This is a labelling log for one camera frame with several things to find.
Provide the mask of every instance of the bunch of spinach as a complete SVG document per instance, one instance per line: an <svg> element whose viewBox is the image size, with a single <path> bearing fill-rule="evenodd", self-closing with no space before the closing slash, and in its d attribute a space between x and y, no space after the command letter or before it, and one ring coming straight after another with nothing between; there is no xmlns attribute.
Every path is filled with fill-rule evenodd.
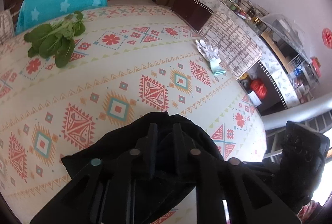
<svg viewBox="0 0 332 224"><path fill-rule="evenodd" d="M55 64L57 67L64 67L68 64L73 54L75 43L74 36L79 36L85 32L85 26L82 22L83 14L75 11L75 15L69 14L58 23L41 24L31 32L24 35L26 42L31 42L31 48L28 51L30 58L39 54L42 58L48 58L55 55Z"/></svg>

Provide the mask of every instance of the orange zigzag pattern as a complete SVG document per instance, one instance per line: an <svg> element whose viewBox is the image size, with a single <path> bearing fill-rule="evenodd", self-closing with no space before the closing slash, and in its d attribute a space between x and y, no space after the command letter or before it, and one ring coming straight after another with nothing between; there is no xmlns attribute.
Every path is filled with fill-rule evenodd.
<svg viewBox="0 0 332 224"><path fill-rule="evenodd" d="M233 80L235 80L234 77L228 79L227 81L225 81L222 85L218 86L217 88L215 88L213 91L211 91L210 93L208 93L206 96L202 97L200 100L196 101L196 103L192 104L191 106L189 106L188 108L186 108L185 110L181 111L180 114L183 115L184 117L187 116L187 112L192 113L193 112L193 108L197 109L198 105L202 106L202 102L206 102L206 100L210 99L210 97L214 97L214 95L216 95L217 93L219 93L220 91L222 91L227 85L229 85Z"/></svg>
<svg viewBox="0 0 332 224"><path fill-rule="evenodd" d="M36 187L32 187L26 190L22 190L16 193L12 193L9 195L5 195L5 197L14 197L16 199L22 199L22 198L27 198L27 197L31 197L36 196L37 194L40 195L40 193L42 193L42 191L47 192L48 189L54 190L54 188L57 186L59 188L62 188L63 185L67 184L70 181L70 176L69 175L65 175L62 176L60 178L54 179L53 181L49 181L48 183L36 186Z"/></svg>
<svg viewBox="0 0 332 224"><path fill-rule="evenodd" d="M83 86L83 87L78 86L76 91L73 91L73 90L70 89L68 94L61 93L59 98L54 97L52 101L46 100L45 104L39 104L37 108L33 107L31 109L31 111L27 110L25 113L21 113L21 115L19 117L15 116L14 119L11 119L9 122L6 122L5 124L3 124L1 126L0 133L4 132L6 129L12 127L13 125L17 124L18 122L26 119L30 115L32 115L36 112L39 112L40 110L43 110L44 108L47 108L47 107L51 106L54 103L57 103L57 102L59 102L61 100L64 100L68 97L71 97L72 95L81 93L84 90L88 90L90 88L93 88L93 87L95 87L99 84L106 83L106 82L109 82L111 80L115 80L115 79L118 79L120 77L129 75L129 74L132 74L132 73L135 73L135 72L139 72L139 71L142 71L144 69L148 69L148 68L151 68L151 67L154 67L154 66L157 66L157 65L165 64L165 63L172 62L172 61L177 61L177 60L188 58L188 57L193 57L193 56L196 56L196 55L199 55L199 53L198 52L193 52L193 53L188 53L188 54L184 54L184 55L181 54L180 57L175 56L175 58L171 57L170 59L169 58L166 58L164 60L160 59L159 61L154 61L153 63L147 63L147 66L142 64L140 68L135 66L133 70L127 69L126 72L120 71L118 75L111 74L109 77L103 77L100 81L99 80L94 80L94 82L92 82L92 83L87 82L85 84L85 86Z"/></svg>

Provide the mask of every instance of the black cloth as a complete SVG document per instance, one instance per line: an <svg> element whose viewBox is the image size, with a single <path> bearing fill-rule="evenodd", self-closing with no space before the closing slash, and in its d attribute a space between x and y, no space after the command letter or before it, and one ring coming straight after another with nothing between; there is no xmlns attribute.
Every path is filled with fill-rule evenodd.
<svg viewBox="0 0 332 224"><path fill-rule="evenodd" d="M156 173L162 173L163 176L150 181L137 180L136 224L148 224L157 220L180 203L195 187L193 183L175 179L172 135L174 123L181 124L182 131L195 141L197 148L222 159L217 146L203 129L178 114L169 116L167 112L148 113L125 127L108 132L89 148L62 158L69 175L73 177L91 159L115 159L123 152L134 148L137 140L147 135L150 123L158 125Z"/></svg>

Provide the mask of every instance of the plastic bag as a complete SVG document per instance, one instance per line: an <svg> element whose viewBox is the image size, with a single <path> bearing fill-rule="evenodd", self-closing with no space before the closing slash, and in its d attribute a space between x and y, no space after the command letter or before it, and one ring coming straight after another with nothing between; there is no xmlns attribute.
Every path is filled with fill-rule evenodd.
<svg viewBox="0 0 332 224"><path fill-rule="evenodd" d="M250 88L256 93L260 100L264 99L268 92L261 79L253 80Z"/></svg>

